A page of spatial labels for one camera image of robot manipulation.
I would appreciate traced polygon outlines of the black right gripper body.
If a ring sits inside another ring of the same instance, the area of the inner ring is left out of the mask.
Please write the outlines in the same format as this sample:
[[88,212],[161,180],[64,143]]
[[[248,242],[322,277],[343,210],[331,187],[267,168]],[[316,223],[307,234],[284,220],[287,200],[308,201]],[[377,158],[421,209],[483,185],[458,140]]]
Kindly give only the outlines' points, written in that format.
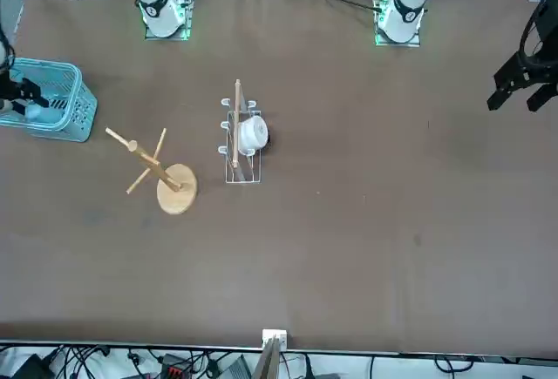
[[8,71],[0,74],[0,99],[14,101],[22,97],[21,83],[14,81]]

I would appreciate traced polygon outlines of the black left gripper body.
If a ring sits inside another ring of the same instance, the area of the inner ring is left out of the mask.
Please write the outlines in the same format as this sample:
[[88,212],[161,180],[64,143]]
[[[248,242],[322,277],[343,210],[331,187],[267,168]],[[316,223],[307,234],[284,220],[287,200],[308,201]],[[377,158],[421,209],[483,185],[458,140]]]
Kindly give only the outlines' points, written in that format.
[[[525,44],[532,28],[537,30],[541,48],[528,56]],[[557,66],[557,0],[541,0],[521,35],[521,61],[529,68]]]

